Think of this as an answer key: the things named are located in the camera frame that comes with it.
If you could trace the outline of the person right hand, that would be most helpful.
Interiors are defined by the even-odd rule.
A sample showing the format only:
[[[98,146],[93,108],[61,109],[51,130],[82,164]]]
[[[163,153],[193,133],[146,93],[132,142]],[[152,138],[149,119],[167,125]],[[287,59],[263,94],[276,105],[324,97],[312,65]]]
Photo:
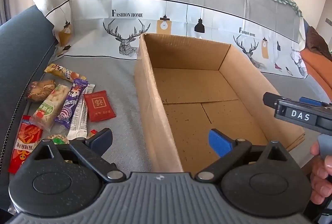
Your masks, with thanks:
[[[327,156],[324,160],[320,158],[320,147],[318,142],[310,148],[310,153],[314,156],[311,173],[311,202],[314,204],[322,204],[325,198],[331,196],[332,185],[327,180],[331,176],[331,156]]]

